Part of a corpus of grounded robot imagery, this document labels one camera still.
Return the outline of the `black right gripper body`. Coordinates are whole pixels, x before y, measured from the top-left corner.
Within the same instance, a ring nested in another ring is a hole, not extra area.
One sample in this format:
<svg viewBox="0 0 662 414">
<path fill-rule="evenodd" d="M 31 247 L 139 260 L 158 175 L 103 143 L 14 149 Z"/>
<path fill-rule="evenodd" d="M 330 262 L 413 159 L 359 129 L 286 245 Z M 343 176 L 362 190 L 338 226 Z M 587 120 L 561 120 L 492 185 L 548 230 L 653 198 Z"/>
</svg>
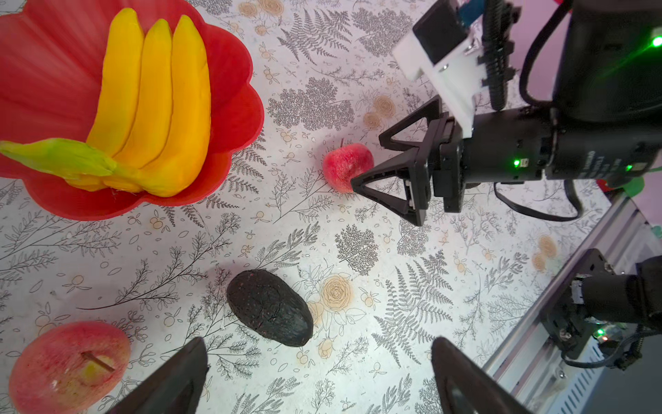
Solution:
<svg viewBox="0 0 662 414">
<path fill-rule="evenodd" d="M 531 107 L 478 115 L 469 138 L 455 124 L 436 150 L 434 196 L 444 212 L 459 213 L 470 186 L 538 181 L 552 158 L 553 137 L 550 112 Z"/>
</svg>

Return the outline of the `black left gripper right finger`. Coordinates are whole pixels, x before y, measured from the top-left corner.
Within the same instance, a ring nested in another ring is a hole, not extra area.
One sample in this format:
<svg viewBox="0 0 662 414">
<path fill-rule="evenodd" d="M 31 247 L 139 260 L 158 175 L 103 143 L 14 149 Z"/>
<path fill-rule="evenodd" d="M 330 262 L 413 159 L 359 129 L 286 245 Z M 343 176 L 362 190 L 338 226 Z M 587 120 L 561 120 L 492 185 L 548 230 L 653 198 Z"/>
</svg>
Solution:
<svg viewBox="0 0 662 414">
<path fill-rule="evenodd" d="M 432 343 L 432 367 L 443 413 L 530 413 L 442 336 Z"/>
</svg>

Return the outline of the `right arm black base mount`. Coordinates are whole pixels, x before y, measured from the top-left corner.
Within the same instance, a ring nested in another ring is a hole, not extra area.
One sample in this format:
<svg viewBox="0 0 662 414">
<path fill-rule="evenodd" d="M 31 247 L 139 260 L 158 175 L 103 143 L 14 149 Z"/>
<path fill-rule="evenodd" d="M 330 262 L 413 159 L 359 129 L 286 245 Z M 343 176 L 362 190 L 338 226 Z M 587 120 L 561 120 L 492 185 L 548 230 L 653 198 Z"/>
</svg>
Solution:
<svg viewBox="0 0 662 414">
<path fill-rule="evenodd" d="M 600 250 L 587 250 L 541 322 L 566 365 L 626 370 L 641 359 L 643 341 L 661 334 L 661 257 L 617 274 Z"/>
</svg>

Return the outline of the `small red fake apple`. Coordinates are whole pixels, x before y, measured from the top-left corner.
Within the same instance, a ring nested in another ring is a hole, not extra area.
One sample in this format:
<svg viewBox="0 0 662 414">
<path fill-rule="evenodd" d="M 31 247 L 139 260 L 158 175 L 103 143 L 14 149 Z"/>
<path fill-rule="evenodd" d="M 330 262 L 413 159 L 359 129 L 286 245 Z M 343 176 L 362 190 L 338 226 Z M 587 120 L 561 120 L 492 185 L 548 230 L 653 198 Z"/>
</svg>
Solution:
<svg viewBox="0 0 662 414">
<path fill-rule="evenodd" d="M 322 173 L 331 188 L 338 193 L 352 193 L 351 180 L 374 168 L 369 148 L 354 143 L 328 153 L 322 162 Z"/>
</svg>

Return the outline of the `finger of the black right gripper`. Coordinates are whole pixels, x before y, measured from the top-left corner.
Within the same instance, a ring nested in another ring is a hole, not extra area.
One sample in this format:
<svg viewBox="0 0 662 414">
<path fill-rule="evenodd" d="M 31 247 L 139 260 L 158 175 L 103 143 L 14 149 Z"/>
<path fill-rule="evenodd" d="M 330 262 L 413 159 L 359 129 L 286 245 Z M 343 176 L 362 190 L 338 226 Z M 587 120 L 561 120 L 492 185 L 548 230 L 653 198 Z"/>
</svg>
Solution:
<svg viewBox="0 0 662 414">
<path fill-rule="evenodd" d="M 397 179 L 403 185 L 404 198 L 379 191 L 370 184 Z M 353 191 L 422 227 L 431 199 L 428 162 L 417 153 L 402 153 L 351 180 Z"/>
<path fill-rule="evenodd" d="M 439 95 L 397 120 L 379 134 L 379 164 L 384 164 L 406 150 L 419 148 L 425 140 L 429 124 L 441 118 L 443 101 Z"/>
</svg>

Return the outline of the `yellow fake banana bunch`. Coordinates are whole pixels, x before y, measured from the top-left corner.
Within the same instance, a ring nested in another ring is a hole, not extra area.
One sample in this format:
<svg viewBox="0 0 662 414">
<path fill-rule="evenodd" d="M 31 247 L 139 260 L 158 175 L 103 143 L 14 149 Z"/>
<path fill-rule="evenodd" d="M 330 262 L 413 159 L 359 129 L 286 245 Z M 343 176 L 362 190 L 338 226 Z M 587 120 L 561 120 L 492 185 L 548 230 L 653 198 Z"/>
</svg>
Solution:
<svg viewBox="0 0 662 414">
<path fill-rule="evenodd" d="M 203 37 L 180 17 L 143 31 L 131 8 L 110 24 L 98 110 L 86 141 L 2 141 L 2 155 L 85 191 L 168 198 L 198 177 L 210 141 L 210 71 Z"/>
</svg>

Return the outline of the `large red-yellow fake apple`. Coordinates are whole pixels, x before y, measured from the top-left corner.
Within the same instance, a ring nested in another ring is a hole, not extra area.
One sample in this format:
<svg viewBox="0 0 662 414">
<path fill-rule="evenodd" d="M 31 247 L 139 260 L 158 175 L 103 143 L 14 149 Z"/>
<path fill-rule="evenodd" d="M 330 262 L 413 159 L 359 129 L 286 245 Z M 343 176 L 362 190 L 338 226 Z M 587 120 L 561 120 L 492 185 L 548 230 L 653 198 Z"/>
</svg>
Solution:
<svg viewBox="0 0 662 414">
<path fill-rule="evenodd" d="M 129 338 L 110 324 L 64 324 L 22 352 L 11 371 L 10 399 L 20 413 L 82 412 L 116 387 L 130 355 Z"/>
</svg>

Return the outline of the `dark fake avocado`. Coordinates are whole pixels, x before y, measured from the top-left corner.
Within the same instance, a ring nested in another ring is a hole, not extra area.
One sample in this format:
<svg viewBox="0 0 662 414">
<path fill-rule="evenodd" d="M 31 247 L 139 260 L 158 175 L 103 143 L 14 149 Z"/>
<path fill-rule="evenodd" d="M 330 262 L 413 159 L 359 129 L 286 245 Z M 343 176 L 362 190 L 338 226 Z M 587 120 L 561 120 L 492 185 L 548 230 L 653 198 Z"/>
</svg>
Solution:
<svg viewBox="0 0 662 414">
<path fill-rule="evenodd" d="M 314 321 L 305 300 L 267 270 L 248 270 L 234 277 L 227 301 L 237 319 L 264 338 L 298 348 L 313 336 Z"/>
</svg>

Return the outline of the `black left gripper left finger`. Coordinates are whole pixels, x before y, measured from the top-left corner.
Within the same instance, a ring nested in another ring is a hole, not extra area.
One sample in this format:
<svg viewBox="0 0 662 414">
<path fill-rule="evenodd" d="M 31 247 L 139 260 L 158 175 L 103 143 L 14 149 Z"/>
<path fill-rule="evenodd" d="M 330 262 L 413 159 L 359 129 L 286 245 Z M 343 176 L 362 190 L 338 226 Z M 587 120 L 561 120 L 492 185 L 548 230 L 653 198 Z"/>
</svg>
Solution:
<svg viewBox="0 0 662 414">
<path fill-rule="evenodd" d="M 195 337 L 109 413 L 195 413 L 209 371 L 203 338 Z"/>
</svg>

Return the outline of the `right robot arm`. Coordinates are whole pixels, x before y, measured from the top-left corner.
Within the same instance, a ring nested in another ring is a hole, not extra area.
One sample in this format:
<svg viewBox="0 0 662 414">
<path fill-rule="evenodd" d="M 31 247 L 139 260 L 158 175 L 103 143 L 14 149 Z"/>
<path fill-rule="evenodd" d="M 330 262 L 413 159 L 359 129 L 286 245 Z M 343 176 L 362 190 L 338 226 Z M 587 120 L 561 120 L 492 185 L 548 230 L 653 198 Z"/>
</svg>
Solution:
<svg viewBox="0 0 662 414">
<path fill-rule="evenodd" d="M 484 183 L 560 180 L 575 210 L 577 179 L 614 186 L 647 173 L 661 150 L 661 4 L 564 1 L 521 70 L 505 1 L 438 1 L 393 49 L 409 79 L 436 96 L 384 131 L 395 156 L 353 190 L 416 226 L 431 198 L 458 213 Z"/>
</svg>

